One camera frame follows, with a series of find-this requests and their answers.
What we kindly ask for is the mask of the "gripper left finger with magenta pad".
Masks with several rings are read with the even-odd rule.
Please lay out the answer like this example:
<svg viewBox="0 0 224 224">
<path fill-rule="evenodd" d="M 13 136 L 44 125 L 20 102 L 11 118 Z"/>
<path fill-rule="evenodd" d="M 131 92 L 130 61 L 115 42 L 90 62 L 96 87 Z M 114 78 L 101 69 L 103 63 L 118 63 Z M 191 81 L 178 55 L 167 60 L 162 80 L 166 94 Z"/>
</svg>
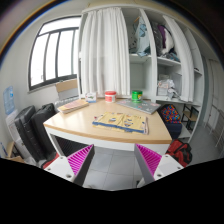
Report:
<svg viewBox="0 0 224 224">
<path fill-rule="evenodd" d="M 88 145 L 68 157 L 57 157 L 45 168 L 45 171 L 82 186 L 94 154 L 94 145 Z"/>
</svg>

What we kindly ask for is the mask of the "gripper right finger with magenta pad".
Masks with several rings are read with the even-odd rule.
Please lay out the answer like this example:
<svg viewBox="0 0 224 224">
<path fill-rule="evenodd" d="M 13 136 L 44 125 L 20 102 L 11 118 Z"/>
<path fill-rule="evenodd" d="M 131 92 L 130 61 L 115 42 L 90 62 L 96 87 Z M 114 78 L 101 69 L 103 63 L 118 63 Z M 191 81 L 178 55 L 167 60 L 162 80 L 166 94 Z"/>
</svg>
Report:
<svg viewBox="0 0 224 224">
<path fill-rule="evenodd" d="M 150 184 L 183 169 L 170 155 L 160 155 L 139 144 L 134 146 L 134 154 L 142 173 L 139 185 Z"/>
</svg>

